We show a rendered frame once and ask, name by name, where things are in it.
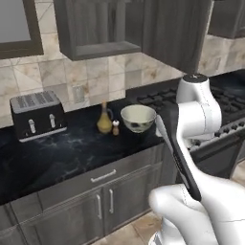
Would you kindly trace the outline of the dark oven front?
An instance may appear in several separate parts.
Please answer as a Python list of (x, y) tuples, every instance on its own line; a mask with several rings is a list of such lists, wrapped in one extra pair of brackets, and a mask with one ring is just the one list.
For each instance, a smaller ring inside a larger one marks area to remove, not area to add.
[(203, 172), (229, 179), (244, 141), (245, 135), (231, 135), (223, 140), (218, 140), (216, 143), (199, 147), (192, 151), (191, 157)]

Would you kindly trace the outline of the black gas hob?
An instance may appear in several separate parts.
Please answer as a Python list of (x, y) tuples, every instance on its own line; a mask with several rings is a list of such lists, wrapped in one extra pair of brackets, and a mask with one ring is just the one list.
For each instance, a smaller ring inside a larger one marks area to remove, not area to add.
[(179, 83), (177, 89), (167, 88), (137, 98), (138, 104), (151, 107), (156, 111), (156, 115), (161, 109), (191, 101), (212, 106), (208, 120), (212, 123), (215, 120), (215, 132), (186, 137), (185, 144), (190, 151), (216, 143), (231, 135), (243, 135), (245, 132), (245, 100), (207, 83), (201, 85)]

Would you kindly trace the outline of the black and silver toaster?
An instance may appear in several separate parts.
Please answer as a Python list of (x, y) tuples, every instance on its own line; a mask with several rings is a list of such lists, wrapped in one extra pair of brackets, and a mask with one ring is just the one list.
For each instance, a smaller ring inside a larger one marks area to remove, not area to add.
[(11, 98), (10, 107), (16, 137), (21, 143), (67, 129), (62, 103), (54, 91)]

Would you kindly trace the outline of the white wall socket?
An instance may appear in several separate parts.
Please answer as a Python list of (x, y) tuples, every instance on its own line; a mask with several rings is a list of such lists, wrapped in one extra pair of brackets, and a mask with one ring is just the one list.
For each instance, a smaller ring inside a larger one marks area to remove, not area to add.
[(74, 102), (80, 103), (84, 101), (84, 91), (83, 87), (80, 86), (74, 86), (73, 87), (73, 95), (74, 95)]

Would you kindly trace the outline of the dark grey open wall cabinet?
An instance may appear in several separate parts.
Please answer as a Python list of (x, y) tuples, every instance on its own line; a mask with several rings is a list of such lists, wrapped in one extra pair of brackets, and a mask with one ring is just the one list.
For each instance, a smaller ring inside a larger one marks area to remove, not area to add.
[(54, 0), (59, 50), (73, 61), (139, 52), (144, 0)]

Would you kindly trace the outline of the yellow glass bottle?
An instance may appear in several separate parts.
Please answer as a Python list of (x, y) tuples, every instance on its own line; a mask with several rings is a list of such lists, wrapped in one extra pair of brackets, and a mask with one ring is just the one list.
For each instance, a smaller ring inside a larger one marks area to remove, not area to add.
[(101, 104), (100, 119), (97, 122), (97, 128), (100, 133), (107, 134), (112, 129), (113, 112), (107, 107), (107, 103), (104, 101)]

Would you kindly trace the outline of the dark grey cabinet door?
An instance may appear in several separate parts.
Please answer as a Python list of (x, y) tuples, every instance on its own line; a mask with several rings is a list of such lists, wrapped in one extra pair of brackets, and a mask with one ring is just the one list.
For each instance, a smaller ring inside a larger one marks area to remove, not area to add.
[(142, 52), (184, 73), (198, 70), (212, 0), (145, 0)]

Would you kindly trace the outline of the dark framed window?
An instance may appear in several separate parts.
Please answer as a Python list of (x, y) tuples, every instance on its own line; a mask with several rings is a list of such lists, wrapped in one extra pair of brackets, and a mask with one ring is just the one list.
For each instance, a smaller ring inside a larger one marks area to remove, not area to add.
[(34, 0), (0, 0), (0, 59), (43, 54)]

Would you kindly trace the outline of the small brown white-capped shaker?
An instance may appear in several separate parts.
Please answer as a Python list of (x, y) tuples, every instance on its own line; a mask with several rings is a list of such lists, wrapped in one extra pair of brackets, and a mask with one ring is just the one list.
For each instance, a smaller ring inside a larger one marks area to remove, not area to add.
[(118, 121), (118, 120), (114, 120), (113, 122), (112, 122), (112, 124), (113, 124), (113, 135), (114, 136), (118, 136), (119, 135), (119, 124), (120, 124), (120, 122)]

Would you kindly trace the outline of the white mixing bowl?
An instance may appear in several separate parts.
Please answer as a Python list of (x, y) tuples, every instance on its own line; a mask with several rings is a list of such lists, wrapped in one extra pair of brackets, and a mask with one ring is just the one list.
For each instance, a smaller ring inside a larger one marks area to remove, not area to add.
[(134, 133), (143, 133), (153, 125), (156, 111), (149, 106), (132, 104), (121, 110), (125, 126)]

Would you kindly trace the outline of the grey drawer front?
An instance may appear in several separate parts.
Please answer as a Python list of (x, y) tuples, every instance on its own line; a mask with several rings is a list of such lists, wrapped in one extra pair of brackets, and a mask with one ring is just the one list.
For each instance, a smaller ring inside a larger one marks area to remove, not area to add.
[(97, 188), (124, 175), (147, 166), (158, 164), (163, 159), (164, 145), (155, 145), (118, 161), (98, 167), (69, 180), (65, 180), (38, 193), (43, 210), (68, 201), (86, 191)]

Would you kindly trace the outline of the grey base cabinet door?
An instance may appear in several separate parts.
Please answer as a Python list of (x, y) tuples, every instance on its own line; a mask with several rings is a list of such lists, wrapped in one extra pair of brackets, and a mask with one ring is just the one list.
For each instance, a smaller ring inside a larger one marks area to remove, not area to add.
[[(103, 188), (104, 232), (111, 234), (149, 210), (148, 195), (157, 186), (161, 164), (147, 166), (107, 184)], [(114, 212), (110, 194), (114, 192)]]
[(26, 245), (18, 226), (0, 231), (0, 245)]
[(97, 194), (92, 190), (21, 223), (28, 245), (89, 245), (103, 237)]

